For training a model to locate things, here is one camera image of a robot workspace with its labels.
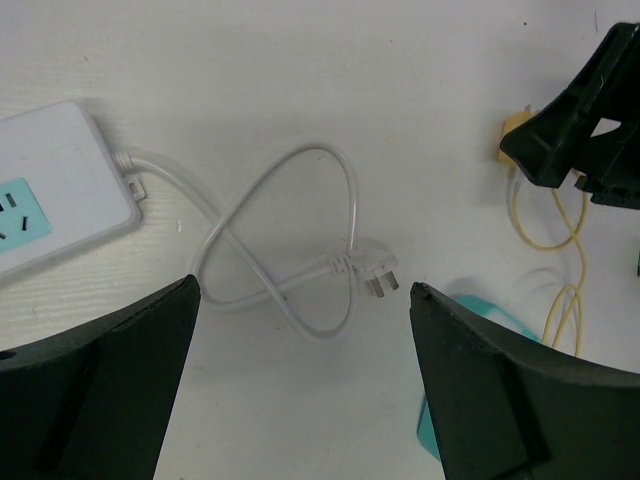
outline electrical outlet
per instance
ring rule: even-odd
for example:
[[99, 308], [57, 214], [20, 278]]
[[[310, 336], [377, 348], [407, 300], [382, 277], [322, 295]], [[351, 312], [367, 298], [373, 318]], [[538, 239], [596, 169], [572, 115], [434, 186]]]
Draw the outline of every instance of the electrical outlet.
[[50, 233], [51, 225], [24, 178], [0, 185], [0, 255]]

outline white desk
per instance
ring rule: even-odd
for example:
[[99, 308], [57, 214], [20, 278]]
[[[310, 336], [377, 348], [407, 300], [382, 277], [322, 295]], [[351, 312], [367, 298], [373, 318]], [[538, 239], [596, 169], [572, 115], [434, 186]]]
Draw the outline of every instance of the white desk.
[[[571, 250], [531, 251], [506, 213], [493, 161], [501, 124], [574, 77], [632, 0], [112, 0], [0, 5], [0, 116], [84, 99], [111, 147], [164, 153], [221, 203], [306, 138], [340, 146], [358, 171], [361, 233], [390, 243], [402, 290], [364, 296], [341, 345], [311, 346], [265, 304], [200, 315], [158, 479], [442, 478], [416, 440], [422, 385], [408, 291], [475, 283], [540, 331]], [[338, 167], [290, 165], [234, 225], [280, 274], [334, 247], [346, 223]], [[90, 320], [186, 272], [205, 232], [195, 209], [144, 178], [142, 228], [0, 291], [0, 349]], [[565, 196], [575, 213], [579, 194]], [[546, 192], [529, 188], [534, 233], [564, 235]], [[584, 356], [640, 371], [638, 214], [593, 208]], [[556, 232], [547, 234], [546, 229]], [[227, 247], [211, 285], [256, 286]], [[344, 293], [329, 279], [291, 295], [330, 321]], [[572, 333], [567, 335], [570, 347]]]

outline plug prong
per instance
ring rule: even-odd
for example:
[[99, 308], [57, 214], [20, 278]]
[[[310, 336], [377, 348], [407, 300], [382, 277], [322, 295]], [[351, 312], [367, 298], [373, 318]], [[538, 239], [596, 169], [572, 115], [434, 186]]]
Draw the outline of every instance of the plug prong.
[[374, 278], [373, 280], [369, 280], [367, 282], [367, 285], [369, 285], [369, 288], [371, 289], [371, 292], [373, 292], [373, 294], [376, 297], [378, 297], [378, 298], [384, 297], [384, 290], [382, 289], [382, 284], [380, 283], [380, 280], [378, 278]]
[[398, 283], [398, 279], [393, 274], [393, 272], [385, 273], [384, 274], [384, 278], [387, 279], [387, 282], [389, 282], [389, 285], [391, 285], [391, 289], [392, 290], [398, 290], [400, 288], [400, 284]]

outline electrical plug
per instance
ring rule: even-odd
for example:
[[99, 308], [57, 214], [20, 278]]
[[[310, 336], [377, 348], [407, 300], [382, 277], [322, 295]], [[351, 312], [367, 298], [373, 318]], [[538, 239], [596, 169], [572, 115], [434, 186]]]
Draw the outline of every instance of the electrical plug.
[[392, 290], [400, 288], [393, 273], [398, 268], [398, 258], [382, 244], [356, 248], [351, 253], [342, 253], [331, 260], [329, 264], [334, 275], [346, 273], [348, 269], [351, 269], [378, 298], [383, 298], [385, 295], [382, 280]]

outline yellow cable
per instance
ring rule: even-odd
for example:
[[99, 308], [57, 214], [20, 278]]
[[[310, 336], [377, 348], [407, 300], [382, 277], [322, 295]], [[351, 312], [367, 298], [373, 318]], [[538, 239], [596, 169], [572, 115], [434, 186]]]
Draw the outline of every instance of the yellow cable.
[[580, 213], [580, 220], [578, 221], [578, 225], [574, 229], [571, 223], [571, 220], [567, 215], [567, 211], [565, 210], [564, 205], [560, 201], [560, 197], [558, 197], [558, 191], [551, 190], [551, 194], [553, 195], [553, 200], [556, 202], [558, 211], [560, 212], [560, 215], [562, 215], [562, 219], [564, 220], [564, 223], [567, 226], [567, 229], [569, 230], [569, 237], [564, 242], [559, 243], [558, 245], [547, 246], [547, 245], [541, 245], [533, 241], [531, 237], [529, 237], [527, 232], [524, 230], [524, 227], [522, 226], [522, 223], [520, 221], [520, 215], [518, 213], [518, 191], [519, 191], [518, 188], [514, 189], [513, 191], [513, 196], [511, 197], [511, 210], [513, 214], [515, 228], [518, 234], [520, 235], [520, 237], [527, 243], [527, 245], [541, 252], [558, 252], [566, 248], [567, 246], [569, 246], [571, 243], [575, 243], [576, 247], [578, 248], [578, 252], [580, 253], [580, 260], [582, 262], [582, 273], [580, 274], [580, 280], [578, 281], [577, 285], [570, 283], [568, 285], [565, 285], [562, 288], [562, 290], [560, 290], [555, 300], [553, 301], [551, 310], [549, 310], [549, 315], [547, 316], [547, 322], [545, 323], [545, 326], [544, 326], [544, 334], [542, 336], [542, 343], [547, 345], [549, 342], [551, 326], [553, 324], [553, 318], [556, 314], [556, 311], [558, 310], [558, 307], [560, 306], [560, 302], [562, 301], [564, 296], [571, 291], [572, 293], [571, 302], [569, 303], [569, 306], [564, 310], [562, 317], [560, 318], [560, 323], [558, 324], [558, 329], [556, 330], [556, 335], [553, 339], [553, 343], [551, 346], [553, 348], [557, 348], [558, 343], [562, 338], [564, 329], [567, 325], [569, 315], [571, 314], [571, 311], [575, 307], [577, 307], [575, 356], [578, 357], [580, 356], [580, 352], [582, 351], [582, 325], [583, 325], [582, 287], [584, 286], [584, 283], [587, 279], [587, 272], [589, 267], [587, 253], [584, 249], [584, 245], [582, 244], [582, 241], [580, 240], [580, 232], [582, 231], [582, 227], [584, 226], [584, 221], [587, 217], [589, 197], [586, 193], [582, 194], [582, 212]]

